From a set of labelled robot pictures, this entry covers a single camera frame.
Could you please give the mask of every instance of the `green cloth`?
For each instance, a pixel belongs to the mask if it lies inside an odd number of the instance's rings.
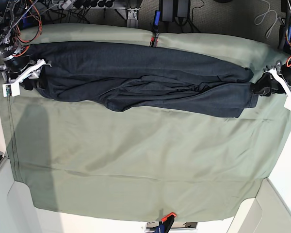
[[[32,38],[35,30],[22,32]],[[151,32],[97,25],[47,25],[35,43],[106,41],[148,46]],[[161,33],[158,46],[197,52],[254,72],[286,55],[225,35]],[[0,113],[16,181],[35,207],[83,216],[177,221],[234,216],[256,196],[291,130],[284,95],[259,97],[238,119],[136,107],[117,113],[90,101],[56,102],[35,91],[3,98]]]

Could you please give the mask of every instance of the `black wheel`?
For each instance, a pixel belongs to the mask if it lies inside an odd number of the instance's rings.
[[[219,2],[219,3],[227,3],[227,2],[230,2],[232,0],[214,0],[216,2]]]

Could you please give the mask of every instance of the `floor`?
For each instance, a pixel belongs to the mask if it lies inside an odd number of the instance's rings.
[[[233,0],[229,3],[217,3],[214,0],[191,0],[191,10],[194,7],[194,24],[202,33],[225,34],[256,40],[277,48],[279,42],[280,20],[277,21],[269,38],[265,38],[267,30],[276,19],[274,12],[266,15],[260,25],[254,24],[256,16],[268,10],[265,0]],[[271,9],[278,13],[278,17],[285,17],[281,12],[281,0],[268,0]],[[139,28],[151,30],[155,10],[159,8],[159,0],[143,0],[139,12]],[[95,24],[122,26],[125,21],[115,10],[90,10],[86,18]],[[175,23],[170,23],[168,32],[181,33]],[[160,31],[165,32],[165,25],[160,25]],[[184,32],[189,33],[190,27],[186,25]]]

